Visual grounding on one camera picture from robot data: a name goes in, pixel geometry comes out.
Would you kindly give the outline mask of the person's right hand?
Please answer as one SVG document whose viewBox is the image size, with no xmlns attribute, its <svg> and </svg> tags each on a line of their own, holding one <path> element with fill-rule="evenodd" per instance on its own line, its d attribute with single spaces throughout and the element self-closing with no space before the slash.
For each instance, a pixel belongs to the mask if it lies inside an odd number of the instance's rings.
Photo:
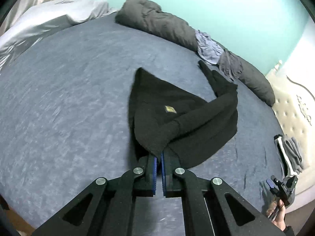
<svg viewBox="0 0 315 236">
<path fill-rule="evenodd" d="M 275 198 L 271 201 L 267 211 L 266 211 L 266 216 L 269 217 L 276 208 L 279 208 L 278 214 L 275 217 L 275 219 L 272 221 L 272 223 L 281 229 L 282 231 L 285 230 L 286 228 L 286 223 L 284 221 L 284 217 L 286 215 L 286 208 L 284 206 L 284 203 L 281 199 Z"/>
</svg>

